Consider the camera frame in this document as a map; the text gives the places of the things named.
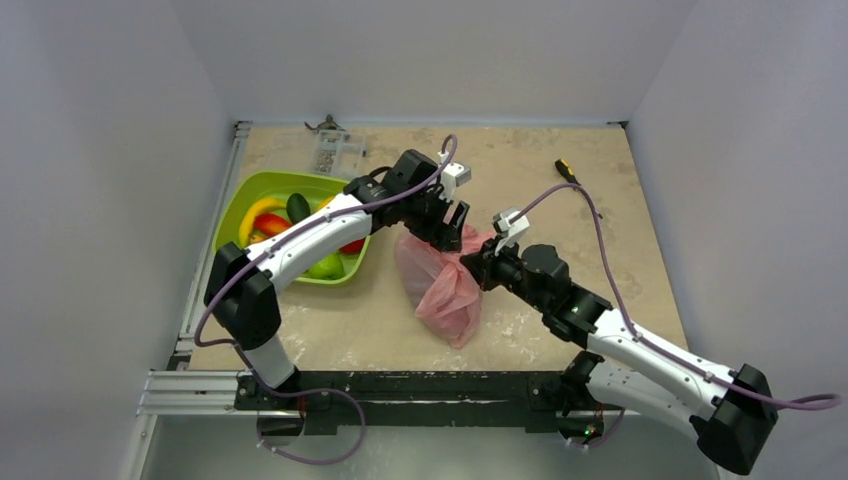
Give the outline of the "pink plastic bag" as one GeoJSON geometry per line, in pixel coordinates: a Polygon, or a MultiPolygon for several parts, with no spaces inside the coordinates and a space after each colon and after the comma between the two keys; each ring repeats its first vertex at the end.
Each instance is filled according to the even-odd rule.
{"type": "Polygon", "coordinates": [[[407,232],[395,242],[395,263],[416,319],[454,349],[471,340],[482,315],[482,290],[460,258],[493,236],[466,225],[458,252],[440,252],[407,232]]]}

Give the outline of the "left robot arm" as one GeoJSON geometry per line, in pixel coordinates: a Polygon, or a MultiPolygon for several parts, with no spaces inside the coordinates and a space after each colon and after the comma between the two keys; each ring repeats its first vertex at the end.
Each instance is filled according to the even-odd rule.
{"type": "Polygon", "coordinates": [[[452,197],[470,178],[470,169],[449,153],[434,161],[407,150],[381,178],[351,180],[283,233],[251,247],[229,242],[217,250],[201,318],[214,318],[229,333],[229,343],[261,380],[264,401],[284,409],[298,395],[297,368],[278,336],[278,295],[341,247],[397,223],[437,250],[459,251],[468,206],[452,197]]]}

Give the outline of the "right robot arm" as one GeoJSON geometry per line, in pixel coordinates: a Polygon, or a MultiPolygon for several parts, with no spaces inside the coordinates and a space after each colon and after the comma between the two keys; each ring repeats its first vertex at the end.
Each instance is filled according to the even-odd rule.
{"type": "Polygon", "coordinates": [[[489,240],[460,258],[482,290],[506,289],[539,312],[557,338],[621,361],[673,394],[689,408],[684,422],[708,459],[738,475],[752,472],[778,420],[764,400],[771,388],[762,371],[700,359],[640,326],[628,328],[621,310],[571,279],[551,245],[495,246],[489,240]]]}

